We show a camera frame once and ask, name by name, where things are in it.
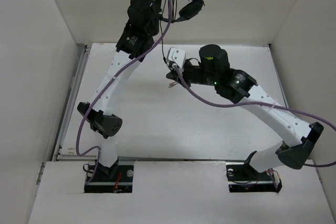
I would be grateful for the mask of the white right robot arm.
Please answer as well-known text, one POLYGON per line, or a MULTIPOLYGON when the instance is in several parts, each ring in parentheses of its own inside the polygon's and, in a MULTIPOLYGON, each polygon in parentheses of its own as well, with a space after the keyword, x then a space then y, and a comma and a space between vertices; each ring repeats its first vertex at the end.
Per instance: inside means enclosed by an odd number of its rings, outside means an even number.
POLYGON ((229 108, 243 107, 281 138, 274 146, 249 154, 243 164, 244 175, 254 179, 278 166, 301 169, 324 127, 298 118, 267 94, 247 72, 231 68, 227 51, 219 45, 205 45, 198 55, 200 61, 193 65, 184 50, 171 47, 166 56, 171 71, 166 77, 187 88, 192 84, 214 87, 218 95, 230 101, 229 108))

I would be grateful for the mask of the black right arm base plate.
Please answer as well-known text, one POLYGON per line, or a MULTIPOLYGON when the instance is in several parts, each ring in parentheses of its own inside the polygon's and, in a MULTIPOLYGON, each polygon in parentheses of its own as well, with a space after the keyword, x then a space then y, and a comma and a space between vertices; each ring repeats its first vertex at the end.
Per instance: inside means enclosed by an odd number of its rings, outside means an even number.
POLYGON ((230 193, 279 193, 282 180, 274 169, 257 172, 243 163, 226 163, 226 177, 230 193))

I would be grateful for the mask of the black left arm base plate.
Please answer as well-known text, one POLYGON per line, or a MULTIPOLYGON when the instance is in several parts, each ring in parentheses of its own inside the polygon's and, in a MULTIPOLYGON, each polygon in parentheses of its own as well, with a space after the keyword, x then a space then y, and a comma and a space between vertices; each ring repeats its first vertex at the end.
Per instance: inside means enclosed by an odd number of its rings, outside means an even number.
POLYGON ((94 166, 85 164, 83 170, 88 172, 84 185, 84 193, 88 194, 127 194, 133 189, 133 164, 121 164, 118 166, 116 174, 108 178, 104 173, 97 170, 92 176, 94 166))

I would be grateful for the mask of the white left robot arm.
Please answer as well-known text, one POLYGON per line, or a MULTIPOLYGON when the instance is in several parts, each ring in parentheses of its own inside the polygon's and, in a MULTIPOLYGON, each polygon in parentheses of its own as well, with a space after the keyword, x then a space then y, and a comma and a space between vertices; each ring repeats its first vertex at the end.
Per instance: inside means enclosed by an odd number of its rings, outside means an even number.
POLYGON ((89 168, 93 174, 99 173, 105 180, 112 180, 118 172, 118 156, 114 146, 108 142, 122 126, 123 120, 114 114, 118 97, 124 84, 135 69, 163 39, 163 33, 157 41, 154 36, 159 33, 162 0, 130 0, 127 10, 128 21, 116 44, 113 62, 107 70, 93 98, 80 102, 77 106, 82 119, 79 124, 75 150, 78 156, 85 156, 97 150, 95 164, 89 168), (103 141, 81 152, 79 142, 84 125, 103 141))

